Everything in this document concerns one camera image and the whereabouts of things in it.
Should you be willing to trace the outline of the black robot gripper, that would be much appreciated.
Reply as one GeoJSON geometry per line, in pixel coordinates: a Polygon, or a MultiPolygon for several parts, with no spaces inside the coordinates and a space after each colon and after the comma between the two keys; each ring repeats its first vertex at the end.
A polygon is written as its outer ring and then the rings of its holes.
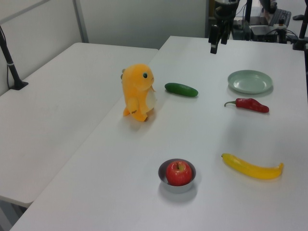
{"type": "MultiPolygon", "coordinates": [[[[221,44],[227,44],[229,38],[229,23],[233,22],[238,6],[238,0],[214,0],[213,16],[217,24],[222,25],[221,44]]],[[[217,53],[219,43],[218,36],[219,27],[217,25],[212,25],[208,38],[208,42],[211,44],[210,52],[212,54],[217,53]]]]}

